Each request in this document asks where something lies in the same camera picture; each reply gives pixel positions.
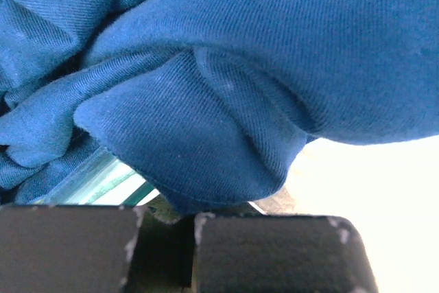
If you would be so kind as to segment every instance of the wrinkled fabric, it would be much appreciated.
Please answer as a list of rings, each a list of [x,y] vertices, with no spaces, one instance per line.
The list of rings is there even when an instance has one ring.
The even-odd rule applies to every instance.
[[[261,199],[319,137],[439,134],[438,67],[439,0],[0,0],[0,187],[103,146],[181,213]]]

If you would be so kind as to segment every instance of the bright light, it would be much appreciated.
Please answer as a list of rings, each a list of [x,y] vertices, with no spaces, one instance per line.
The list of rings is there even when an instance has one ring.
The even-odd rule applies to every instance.
[[[364,147],[317,140],[296,160],[286,186],[296,211],[349,219],[380,293],[439,290],[439,137]]]

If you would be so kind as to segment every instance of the teal object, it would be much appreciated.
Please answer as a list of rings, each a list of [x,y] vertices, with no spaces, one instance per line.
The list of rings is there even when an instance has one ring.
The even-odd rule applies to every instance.
[[[103,148],[60,186],[62,189],[55,189],[34,203],[135,206],[150,193],[156,194],[154,186]]]

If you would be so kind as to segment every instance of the white background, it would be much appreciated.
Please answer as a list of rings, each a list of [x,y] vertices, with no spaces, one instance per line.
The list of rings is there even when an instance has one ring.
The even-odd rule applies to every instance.
[[[296,211],[340,215],[363,237],[380,293],[439,292],[439,137],[310,143],[287,189]]]

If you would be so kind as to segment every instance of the blue shirt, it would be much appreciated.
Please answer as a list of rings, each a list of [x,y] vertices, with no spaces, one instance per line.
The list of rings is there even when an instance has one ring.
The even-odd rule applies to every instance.
[[[439,134],[439,0],[0,0],[0,186],[100,146],[181,213],[277,191],[303,146]]]

